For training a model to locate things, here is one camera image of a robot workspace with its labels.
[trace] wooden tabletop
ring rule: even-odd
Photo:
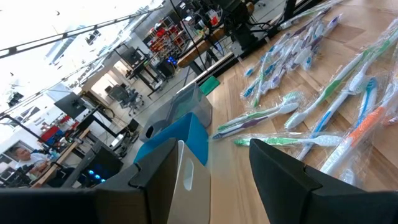
[[[330,21],[340,13],[344,13],[343,20],[321,43],[320,53],[312,69],[306,72],[298,68],[286,74],[280,87],[263,96],[260,105],[273,106],[275,102],[280,102],[280,97],[293,90],[302,90],[307,98],[314,97],[328,84],[341,65],[346,65],[361,51],[362,46],[373,43],[393,19],[398,17],[398,1],[346,0],[334,7],[324,20]],[[288,30],[295,31],[298,28],[299,26],[295,26]],[[283,33],[274,37],[272,43],[276,42]],[[269,47],[270,45],[264,46],[246,58],[244,63],[255,64]],[[392,63],[387,62],[386,58],[391,54],[390,50],[382,56],[382,59],[375,62],[368,70],[368,75],[390,70]],[[208,95],[213,105],[213,121],[209,127],[211,133],[215,133],[219,125],[247,110],[247,104],[240,99],[239,94],[255,77],[245,79],[242,74],[243,70],[237,63],[218,77],[220,86]],[[319,106],[295,131],[310,130],[334,98],[335,95]],[[327,131],[347,131],[357,119],[361,98],[362,96],[350,96],[330,120]],[[283,132],[284,123],[290,115],[265,121],[241,134]],[[396,136],[398,136],[398,124],[379,129],[373,136],[374,147],[369,150],[367,159],[364,157],[362,160],[364,169],[359,175],[363,180],[362,189],[368,191],[398,189]],[[209,145],[210,223],[268,223],[267,214],[252,177],[248,147],[236,147],[228,138],[210,141]],[[332,150],[333,148],[329,150],[313,148],[304,162],[319,169]]]
[[[83,133],[80,134],[79,139],[83,139],[88,133],[90,132],[89,128],[86,128]],[[61,164],[63,163],[67,157],[70,155],[72,150],[78,146],[78,143],[75,141],[73,142],[67,149],[61,152],[61,156],[57,159],[57,163]],[[41,177],[39,177],[39,180],[37,180],[31,187],[41,187],[48,179],[51,177],[51,175],[57,170],[57,166],[51,166],[45,174],[43,174]]]

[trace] white floor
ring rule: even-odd
[[[254,18],[258,22],[267,22],[273,18],[275,18],[278,14],[282,13],[284,6],[285,6],[285,1],[284,0],[266,0],[264,1],[266,3],[265,7],[258,7],[256,5],[256,10],[254,11]],[[216,49],[213,49],[215,55],[218,58],[221,58],[224,54],[227,54],[229,52],[228,46],[231,44],[231,38],[225,38],[225,40],[220,41],[220,45],[223,48],[223,51],[218,51]],[[201,60],[197,58],[195,60],[197,64],[203,67],[203,64],[201,63]],[[131,114],[132,116],[129,116],[129,108],[127,109],[122,109],[117,102],[111,104],[110,108],[115,111],[116,114],[118,114],[117,118],[119,119],[116,121],[117,124],[113,124],[110,128],[113,129],[114,131],[119,131],[121,127],[125,126],[126,123],[128,124],[132,118],[134,118],[142,127],[145,126],[146,122],[149,119],[149,116],[156,111],[159,107],[161,107],[164,103],[169,101],[175,94],[178,92],[185,83],[189,83],[191,80],[193,80],[196,77],[196,75],[193,73],[192,70],[190,70],[188,67],[187,68],[182,68],[178,69],[175,72],[174,78],[170,79],[168,83],[165,83],[163,85],[163,90],[158,91],[154,94],[152,94],[151,98],[149,99],[147,97],[147,94],[150,93],[150,90],[148,87],[141,81],[141,80],[136,80],[131,88],[135,88],[140,94],[143,95],[143,100],[145,102],[145,105],[139,110],[136,111],[135,114]],[[106,133],[102,134],[100,136],[100,139],[106,144],[111,144],[111,142],[114,140],[114,138]],[[143,142],[141,142],[139,139],[128,149],[128,154],[126,157],[122,160],[124,162],[123,169],[129,167],[132,162],[134,161],[134,158],[137,155],[137,152],[139,148],[143,145]]]

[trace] wooden table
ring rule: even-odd
[[[90,129],[87,128],[83,131],[83,133],[80,134],[79,139],[83,139],[88,133],[90,132]],[[61,156],[57,159],[57,163],[61,164],[63,161],[67,159],[67,157],[72,153],[72,150],[74,150],[78,146],[78,143],[75,141],[73,142],[68,148],[66,148],[64,151],[61,152]],[[41,177],[31,186],[31,187],[41,187],[43,186],[46,181],[48,181],[49,177],[57,171],[57,166],[51,166],[44,174],[42,174]]]
[[[344,13],[343,20],[336,29],[321,44],[321,51],[309,72],[301,68],[285,75],[280,87],[270,91],[261,98],[261,105],[272,106],[279,97],[293,91],[302,90],[307,97],[317,94],[330,81],[340,65],[346,65],[360,48],[373,43],[392,20],[398,17],[398,1],[380,0],[347,0],[329,12],[324,20]],[[288,30],[295,31],[298,26]],[[276,42],[283,34],[272,39]],[[244,60],[246,65],[256,63],[259,57],[270,46],[264,46]],[[371,66],[368,75],[391,69],[391,63],[385,61],[386,55]],[[214,133],[217,127],[245,112],[245,102],[239,97],[242,90],[248,86],[254,77],[245,79],[239,64],[236,64],[218,79],[221,82],[208,95],[213,105],[213,122],[209,132]],[[319,106],[314,113],[298,126],[297,132],[307,132],[321,114],[328,108],[335,97]],[[328,124],[327,131],[346,131],[357,119],[361,96],[351,96],[339,108]],[[284,123],[291,114],[279,116],[266,121],[257,127],[245,130],[243,133],[275,133],[283,132]],[[368,155],[368,164],[360,173],[363,178],[361,188],[368,191],[398,189],[398,150],[396,149],[398,124],[378,130],[374,135],[373,148]],[[313,148],[304,160],[305,163],[317,169],[333,149],[328,151]],[[219,223],[268,223],[267,214],[254,183],[249,161],[248,147],[236,147],[230,139],[210,142],[208,167],[211,170],[211,224]]]

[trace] blue container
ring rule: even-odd
[[[176,138],[183,140],[205,166],[208,158],[208,137],[206,129],[199,122],[199,119],[193,113],[188,113],[141,146],[134,162],[152,152],[169,138]]]

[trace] person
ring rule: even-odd
[[[23,166],[34,165],[29,171],[31,174],[38,177],[50,165],[47,156],[42,153],[31,153],[28,149],[23,147],[13,147],[11,152],[19,159],[16,169]],[[75,170],[75,168],[64,168],[62,171],[57,170],[55,177],[50,179],[47,184],[51,187],[61,187],[66,178]],[[85,182],[83,176],[79,176],[78,181],[82,184]]]

